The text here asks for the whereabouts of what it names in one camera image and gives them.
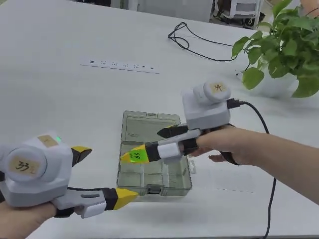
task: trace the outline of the transparent storage box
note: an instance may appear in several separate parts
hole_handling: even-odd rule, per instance
[[[125,111],[123,114],[120,156],[147,142],[163,139],[157,132],[180,124],[179,116]],[[192,188],[187,157],[165,164],[129,164],[119,161],[117,186],[155,197],[185,196]]]

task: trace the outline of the white table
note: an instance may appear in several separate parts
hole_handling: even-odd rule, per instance
[[[167,40],[179,22],[65,0],[5,2],[0,7],[0,143],[20,142],[55,129],[70,145],[94,149],[73,169],[70,185],[115,187],[124,110],[178,114],[184,120],[179,92],[206,80],[223,80],[233,96],[260,109],[273,134],[319,146],[318,97],[277,101],[250,96],[234,75],[235,69],[246,67],[246,58],[217,63],[179,49]],[[251,34],[245,29],[188,23],[197,34],[230,44]],[[230,48],[188,39],[206,55],[230,57]],[[152,63],[160,74],[79,65],[89,57]],[[232,122],[263,130],[246,107],[232,111]],[[77,215],[52,219],[30,238],[263,235],[272,178],[253,167],[213,164],[205,156],[195,164],[193,190],[179,202],[131,203],[85,220]],[[217,189],[232,185],[235,191]],[[319,207],[280,183],[272,212],[273,236],[319,235]]]

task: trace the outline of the clear plastic box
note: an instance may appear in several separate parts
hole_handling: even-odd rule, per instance
[[[123,114],[120,156],[134,147],[163,139],[157,132],[180,124],[179,116],[125,111]],[[192,188],[187,157],[165,164],[129,164],[119,160],[117,186],[140,196],[185,196]]]

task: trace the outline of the green sticker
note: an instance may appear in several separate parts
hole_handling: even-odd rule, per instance
[[[130,151],[130,161],[132,163],[146,163],[149,161],[148,154],[144,149]]]

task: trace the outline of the hand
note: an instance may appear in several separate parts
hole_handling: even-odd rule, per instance
[[[236,163],[241,165],[255,165],[254,150],[258,142],[266,134],[245,129],[226,126],[224,129],[205,134],[197,139],[199,149],[191,155],[200,156],[212,150],[231,152]],[[224,162],[222,155],[209,156],[214,162]]]
[[[31,208],[13,208],[3,202],[0,204],[0,238],[25,239],[55,214],[56,208],[51,203]]]

